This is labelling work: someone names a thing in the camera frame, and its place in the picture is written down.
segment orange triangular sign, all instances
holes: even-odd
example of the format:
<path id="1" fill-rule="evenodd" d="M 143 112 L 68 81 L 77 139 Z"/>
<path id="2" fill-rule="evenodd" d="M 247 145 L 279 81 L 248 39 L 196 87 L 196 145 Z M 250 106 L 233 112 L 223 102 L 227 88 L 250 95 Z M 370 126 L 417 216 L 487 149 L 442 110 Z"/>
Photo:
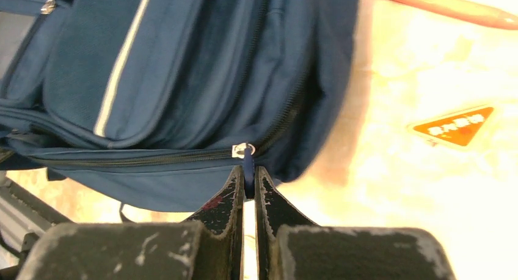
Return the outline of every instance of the orange triangular sign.
<path id="1" fill-rule="evenodd" d="M 495 108 L 478 107 L 411 125 L 418 135 L 437 143 L 467 147 Z"/>

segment yellow floor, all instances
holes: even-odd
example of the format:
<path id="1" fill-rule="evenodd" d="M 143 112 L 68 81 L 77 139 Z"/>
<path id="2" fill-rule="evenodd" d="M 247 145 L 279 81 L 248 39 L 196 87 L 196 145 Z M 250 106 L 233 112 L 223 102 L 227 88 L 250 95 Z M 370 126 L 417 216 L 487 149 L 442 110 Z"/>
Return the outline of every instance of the yellow floor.
<path id="1" fill-rule="evenodd" d="M 516 0 L 471 1 L 518 14 Z M 361 0 L 356 39 L 333 133 L 307 173 L 280 191 L 322 225 L 424 228 L 443 244 L 460 280 L 518 280 L 518 31 Z M 432 146 L 406 130 L 485 104 L 500 110 L 469 151 Z M 72 220 L 119 220 L 118 202 L 73 181 L 49 183 L 44 171 L 9 177 Z M 188 216 L 125 212 L 136 221 Z M 248 237 L 248 279 L 255 278 L 253 243 Z"/>

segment black clamp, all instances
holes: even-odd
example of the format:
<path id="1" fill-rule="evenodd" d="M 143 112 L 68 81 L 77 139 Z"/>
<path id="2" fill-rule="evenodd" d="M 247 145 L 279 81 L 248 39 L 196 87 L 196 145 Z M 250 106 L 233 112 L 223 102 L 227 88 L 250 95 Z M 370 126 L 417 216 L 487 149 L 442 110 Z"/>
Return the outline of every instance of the black clamp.
<path id="1" fill-rule="evenodd" d="M 20 279 L 242 279 L 241 166 L 181 223 L 73 224 L 36 243 Z M 411 228 L 321 227 L 255 168 L 258 278 L 452 280 L 437 240 Z"/>

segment backpack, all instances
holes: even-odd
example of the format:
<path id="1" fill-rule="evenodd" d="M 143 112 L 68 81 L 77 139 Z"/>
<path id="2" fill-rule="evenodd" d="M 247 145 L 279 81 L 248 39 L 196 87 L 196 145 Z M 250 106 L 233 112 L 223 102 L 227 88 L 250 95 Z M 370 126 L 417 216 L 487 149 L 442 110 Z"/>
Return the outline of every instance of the backpack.
<path id="1" fill-rule="evenodd" d="M 295 180 L 341 109 L 357 8 L 0 0 L 0 169 L 159 212 L 198 209 L 248 153 Z"/>

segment backpack pocket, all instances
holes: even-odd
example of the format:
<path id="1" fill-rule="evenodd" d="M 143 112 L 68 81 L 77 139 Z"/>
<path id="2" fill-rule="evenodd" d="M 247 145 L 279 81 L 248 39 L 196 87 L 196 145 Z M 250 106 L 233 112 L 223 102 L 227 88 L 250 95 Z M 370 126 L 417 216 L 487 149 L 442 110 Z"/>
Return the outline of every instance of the backpack pocket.
<path id="1" fill-rule="evenodd" d="M 203 148 L 250 69 L 263 1 L 75 0 L 45 108 L 100 147 Z"/>
<path id="2" fill-rule="evenodd" d="M 67 10 L 54 0 L 0 0 L 0 106 L 28 109 L 40 102 L 43 72 Z"/>

